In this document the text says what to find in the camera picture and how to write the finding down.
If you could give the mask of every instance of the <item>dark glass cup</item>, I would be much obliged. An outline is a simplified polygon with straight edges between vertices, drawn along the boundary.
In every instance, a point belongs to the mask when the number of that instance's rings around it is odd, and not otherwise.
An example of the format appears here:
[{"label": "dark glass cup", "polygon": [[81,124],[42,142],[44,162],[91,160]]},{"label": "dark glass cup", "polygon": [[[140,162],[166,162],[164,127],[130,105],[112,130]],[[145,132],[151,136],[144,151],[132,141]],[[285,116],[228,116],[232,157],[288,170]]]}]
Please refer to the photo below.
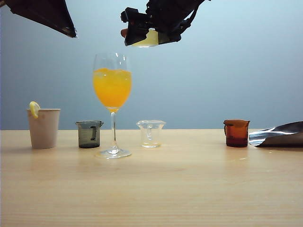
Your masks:
[{"label": "dark glass cup", "polygon": [[247,147],[249,121],[241,119],[225,120],[224,132],[229,147]]},{"label": "dark glass cup", "polygon": [[100,127],[102,121],[76,122],[80,148],[96,148],[100,146]]}]

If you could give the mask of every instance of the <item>silver foil bag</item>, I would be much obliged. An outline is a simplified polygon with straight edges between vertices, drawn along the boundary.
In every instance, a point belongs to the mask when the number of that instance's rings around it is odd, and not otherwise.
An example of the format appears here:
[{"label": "silver foil bag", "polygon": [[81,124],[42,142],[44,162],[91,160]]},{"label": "silver foil bag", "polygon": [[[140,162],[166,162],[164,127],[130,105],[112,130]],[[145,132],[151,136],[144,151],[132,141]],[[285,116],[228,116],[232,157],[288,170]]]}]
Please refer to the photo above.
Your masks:
[{"label": "silver foil bag", "polygon": [[249,133],[256,147],[303,147],[303,122],[293,122]]}]

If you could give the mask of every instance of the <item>gray measuring cup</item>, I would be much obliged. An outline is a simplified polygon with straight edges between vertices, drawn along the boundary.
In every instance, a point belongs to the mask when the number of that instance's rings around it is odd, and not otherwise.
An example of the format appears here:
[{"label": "gray measuring cup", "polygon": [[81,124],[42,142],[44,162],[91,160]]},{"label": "gray measuring cup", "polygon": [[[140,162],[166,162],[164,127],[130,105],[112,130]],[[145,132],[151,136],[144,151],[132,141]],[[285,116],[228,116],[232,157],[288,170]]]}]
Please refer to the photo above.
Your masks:
[{"label": "gray measuring cup", "polygon": [[78,126],[78,138],[80,148],[96,148],[100,146],[100,127],[102,121],[80,121]]}]

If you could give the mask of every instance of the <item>glass base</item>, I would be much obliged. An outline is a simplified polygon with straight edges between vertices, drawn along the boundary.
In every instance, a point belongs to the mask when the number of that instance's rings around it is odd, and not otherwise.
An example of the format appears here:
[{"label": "glass base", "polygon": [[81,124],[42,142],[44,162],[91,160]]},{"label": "glass base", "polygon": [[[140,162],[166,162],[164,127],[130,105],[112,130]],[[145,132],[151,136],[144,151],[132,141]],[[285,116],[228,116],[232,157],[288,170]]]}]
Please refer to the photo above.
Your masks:
[{"label": "glass base", "polygon": [[103,150],[101,152],[98,152],[95,156],[98,158],[120,158],[120,157],[127,157],[130,156],[132,153],[128,150],[123,150],[120,148],[110,148],[107,150]]},{"label": "glass base", "polygon": [[141,144],[141,147],[144,147],[144,148],[157,148],[161,146],[161,144],[159,143],[143,143]]}]

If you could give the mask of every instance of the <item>orange juice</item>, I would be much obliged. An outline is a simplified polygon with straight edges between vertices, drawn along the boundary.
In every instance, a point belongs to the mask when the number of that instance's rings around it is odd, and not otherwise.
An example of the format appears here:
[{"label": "orange juice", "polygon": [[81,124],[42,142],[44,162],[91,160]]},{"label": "orange juice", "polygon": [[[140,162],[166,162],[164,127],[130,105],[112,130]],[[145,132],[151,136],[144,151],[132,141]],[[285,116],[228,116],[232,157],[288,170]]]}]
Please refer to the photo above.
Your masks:
[{"label": "orange juice", "polygon": [[117,112],[131,92],[132,73],[101,68],[93,73],[93,86],[100,102],[110,112]]}]

